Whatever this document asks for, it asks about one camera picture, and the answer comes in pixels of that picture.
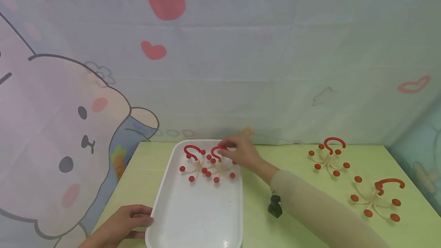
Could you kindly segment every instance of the red curved hook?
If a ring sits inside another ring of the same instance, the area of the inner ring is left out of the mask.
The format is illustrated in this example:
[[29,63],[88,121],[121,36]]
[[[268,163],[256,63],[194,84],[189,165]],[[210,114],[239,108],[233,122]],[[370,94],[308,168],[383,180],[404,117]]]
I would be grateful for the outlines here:
[[185,146],[184,147],[184,152],[185,152],[185,154],[187,155],[187,158],[188,159],[190,159],[190,158],[194,158],[194,160],[198,160],[198,158],[193,154],[193,153],[191,153],[191,152],[188,152],[188,149],[189,148],[194,148],[195,150],[197,150],[200,154],[202,154],[202,155],[205,155],[205,153],[206,153],[206,151],[205,150],[201,150],[199,147],[197,147],[197,146],[193,146],[193,145],[187,145],[187,146]]
[[378,195],[382,196],[385,191],[383,190],[383,184],[389,183],[389,182],[397,182],[400,184],[400,188],[404,188],[405,184],[403,181],[401,181],[400,179],[396,179],[396,178],[387,178],[387,179],[383,179],[380,180],[378,182],[375,182],[375,188],[378,190]]
[[346,148],[346,143],[345,143],[345,141],[343,141],[342,139],[337,138],[337,137],[329,137],[329,138],[326,138],[325,141],[323,142],[323,144],[324,144],[325,147],[329,150],[330,155],[332,155],[332,154],[334,153],[334,151],[328,146],[328,142],[331,141],[331,140],[339,141],[339,142],[343,145],[343,148]]
[[217,147],[214,147],[214,148],[211,149],[211,155],[212,155],[214,158],[216,158],[218,161],[221,162],[221,161],[222,161],[221,158],[220,158],[218,155],[216,155],[216,154],[214,153],[214,151],[217,150],[217,149],[227,149],[227,148],[226,148],[226,147],[217,146]]

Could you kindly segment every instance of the green table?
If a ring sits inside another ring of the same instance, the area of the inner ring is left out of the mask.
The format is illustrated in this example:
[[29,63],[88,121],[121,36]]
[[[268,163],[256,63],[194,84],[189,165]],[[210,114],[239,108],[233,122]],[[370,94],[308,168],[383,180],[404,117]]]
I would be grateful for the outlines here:
[[[96,228],[120,206],[145,204],[152,206],[159,190],[162,176],[176,143],[139,144],[119,184],[105,207]],[[331,179],[326,170],[314,172],[314,163],[308,151],[315,145],[257,146],[263,158],[283,169],[290,170],[333,198],[348,205],[362,216],[363,208],[351,206],[348,198],[355,193],[352,184],[355,175],[363,182],[384,178],[399,178],[406,183],[404,189],[385,185],[385,196],[392,195],[403,205],[395,212],[401,222],[388,224],[378,216],[366,222],[379,233],[391,247],[439,247],[441,245],[441,218],[427,203],[383,146],[348,146],[341,158],[351,164],[348,172]],[[295,248],[327,247],[299,222],[282,214],[279,219],[267,212],[270,201],[269,187],[257,176],[243,170],[244,236],[243,248]],[[125,240],[119,247],[145,247],[144,240]]]

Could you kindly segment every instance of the finger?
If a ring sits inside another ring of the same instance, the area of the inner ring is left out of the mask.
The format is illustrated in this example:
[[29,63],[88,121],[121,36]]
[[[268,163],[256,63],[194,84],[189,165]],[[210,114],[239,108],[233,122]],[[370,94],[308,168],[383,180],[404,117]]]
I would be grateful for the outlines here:
[[139,218],[132,218],[131,220],[133,228],[150,227],[154,221],[155,220],[149,215],[141,216]]
[[131,231],[126,238],[145,238],[145,232]]
[[229,150],[226,150],[226,149],[220,149],[219,150],[219,154],[221,156],[224,156],[226,158],[230,158],[230,159],[233,159],[233,160],[235,158],[235,152],[230,152]]
[[128,205],[128,207],[130,208],[130,213],[133,214],[151,214],[152,213],[152,208],[145,206],[145,205],[140,205],[140,204],[136,204],[136,205]]
[[133,214],[133,218],[141,218],[141,217],[143,217],[143,216],[146,216],[146,215],[148,215],[148,216],[150,216],[149,214]]
[[229,136],[220,141],[218,145],[221,147],[236,147],[240,142],[240,139],[240,136]]

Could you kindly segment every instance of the pink heart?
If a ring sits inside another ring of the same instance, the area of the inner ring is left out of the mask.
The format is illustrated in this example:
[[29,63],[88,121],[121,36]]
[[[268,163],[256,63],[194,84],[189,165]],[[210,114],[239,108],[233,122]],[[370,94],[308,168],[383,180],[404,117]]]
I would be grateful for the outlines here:
[[430,76],[426,75],[416,80],[415,82],[405,82],[398,86],[398,91],[404,94],[413,94],[423,90],[430,82]]
[[179,18],[185,11],[185,0],[149,0],[156,16],[163,21]]
[[142,51],[151,60],[162,59],[167,54],[167,49],[162,45],[151,45],[148,41],[140,43]]

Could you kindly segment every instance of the wall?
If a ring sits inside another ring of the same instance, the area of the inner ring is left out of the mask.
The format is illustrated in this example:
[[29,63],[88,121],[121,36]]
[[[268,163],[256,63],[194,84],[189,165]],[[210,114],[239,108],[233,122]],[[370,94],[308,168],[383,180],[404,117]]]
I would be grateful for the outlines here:
[[441,98],[388,148],[427,201],[441,215]]
[[75,247],[140,141],[393,144],[439,0],[0,0],[0,244]]

